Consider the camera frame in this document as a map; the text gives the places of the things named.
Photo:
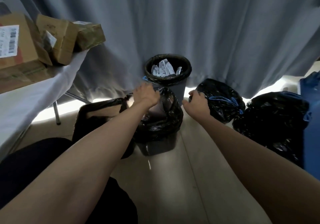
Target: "hand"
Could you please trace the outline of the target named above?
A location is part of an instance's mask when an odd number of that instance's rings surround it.
[[[133,99],[133,105],[145,103],[146,107],[150,109],[160,100],[160,92],[155,91],[151,83],[142,83],[133,91]]]
[[[192,90],[191,92],[189,92],[189,95],[192,96],[191,102],[188,102],[186,100],[182,101],[182,105],[188,115],[190,115],[196,121],[198,121],[203,116],[210,115],[208,101],[205,98],[204,93],[198,93],[198,91]]]

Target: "forearm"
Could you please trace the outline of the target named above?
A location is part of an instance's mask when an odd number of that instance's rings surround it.
[[[50,216],[52,223],[85,222],[147,110],[141,102],[83,137],[0,210],[0,219],[48,223]]]
[[[197,121],[273,223],[319,222],[318,180],[210,115]]]

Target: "black trash bag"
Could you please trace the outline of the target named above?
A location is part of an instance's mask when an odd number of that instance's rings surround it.
[[[208,100],[210,115],[226,124],[236,116],[243,114],[246,105],[234,89],[214,79],[205,79],[196,90],[204,93]]]
[[[176,133],[180,129],[183,111],[169,88],[158,88],[160,103],[152,107],[140,121],[133,140],[142,153],[151,156],[175,147]]]
[[[172,65],[174,71],[176,72],[178,67],[182,67],[181,73],[179,75],[169,75],[166,77],[157,77],[152,75],[151,68],[153,65],[158,65],[164,59],[168,59]],[[146,75],[146,80],[159,84],[161,86],[172,86],[180,83],[184,79],[190,76],[192,67],[190,61],[184,56],[176,54],[159,54],[150,58],[144,67],[144,73]]]
[[[236,131],[303,168],[303,130],[311,118],[309,103],[283,91],[259,95],[232,125]]]
[[[123,98],[82,106],[74,125],[72,141],[79,141],[82,137],[102,126],[126,109],[127,104]],[[131,140],[121,159],[129,157],[134,152],[134,147],[135,143]]]

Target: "black pants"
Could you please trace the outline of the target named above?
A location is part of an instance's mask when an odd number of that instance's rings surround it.
[[[48,138],[6,157],[0,163],[0,209],[72,144],[65,138]],[[136,206],[111,177],[86,223],[104,222],[138,223]]]

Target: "crumpled paper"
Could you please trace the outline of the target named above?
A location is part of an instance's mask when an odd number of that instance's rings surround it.
[[[172,74],[179,75],[181,72],[181,68],[182,67],[178,67],[177,71],[174,72],[174,68],[172,67],[170,62],[168,62],[167,59],[164,59],[161,62],[159,62],[158,66],[157,65],[152,66],[151,73],[154,76],[164,78],[164,77],[172,75]]]

